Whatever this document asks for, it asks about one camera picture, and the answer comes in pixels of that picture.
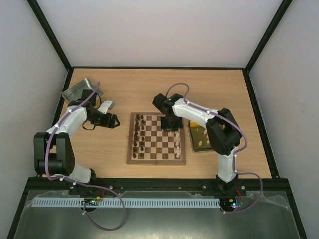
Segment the wooden chess board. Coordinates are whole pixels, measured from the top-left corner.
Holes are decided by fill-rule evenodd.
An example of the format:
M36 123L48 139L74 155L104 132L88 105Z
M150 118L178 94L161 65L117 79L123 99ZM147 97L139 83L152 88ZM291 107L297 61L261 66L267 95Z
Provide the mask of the wooden chess board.
M184 128L164 131L160 113L132 112L128 136L128 165L185 165Z

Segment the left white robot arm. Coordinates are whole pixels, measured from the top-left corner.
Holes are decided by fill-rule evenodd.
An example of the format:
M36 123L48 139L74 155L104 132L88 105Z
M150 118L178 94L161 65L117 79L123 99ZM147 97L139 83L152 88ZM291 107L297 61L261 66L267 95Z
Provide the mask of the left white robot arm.
M49 180L68 180L72 183L90 183L96 176L93 169L76 163L71 145L71 137L79 127L86 129L89 122L93 128L115 128L120 121L115 114L108 112L113 101L96 100L101 97L98 90L85 89L77 100L72 100L62 118L45 132L38 132L33 138L34 169L37 175L46 175Z

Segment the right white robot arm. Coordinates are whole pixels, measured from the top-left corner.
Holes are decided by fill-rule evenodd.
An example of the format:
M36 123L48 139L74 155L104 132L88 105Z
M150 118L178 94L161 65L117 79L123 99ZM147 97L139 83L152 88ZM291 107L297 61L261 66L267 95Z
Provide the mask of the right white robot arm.
M217 189L223 195L230 194L238 181L235 160L242 137L230 110L204 108L179 94L168 98L160 93L154 97L153 105L163 114L160 125L164 131L183 128L183 119L194 121L207 131L209 144L218 154Z

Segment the gold tin with pieces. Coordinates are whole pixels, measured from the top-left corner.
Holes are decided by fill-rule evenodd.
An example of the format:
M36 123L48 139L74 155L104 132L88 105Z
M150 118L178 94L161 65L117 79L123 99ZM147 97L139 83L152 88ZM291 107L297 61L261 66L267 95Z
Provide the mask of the gold tin with pieces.
M189 120L188 132L190 137L191 148L194 153L213 151L207 130L201 125Z

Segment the silver metal tin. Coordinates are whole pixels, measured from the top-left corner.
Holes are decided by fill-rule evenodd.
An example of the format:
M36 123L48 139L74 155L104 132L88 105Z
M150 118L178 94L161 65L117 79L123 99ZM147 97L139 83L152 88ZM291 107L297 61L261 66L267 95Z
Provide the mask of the silver metal tin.
M90 79L85 78L69 89L63 91L62 97L69 103L71 101L80 99L83 90L94 90L96 87L97 85L94 84Z

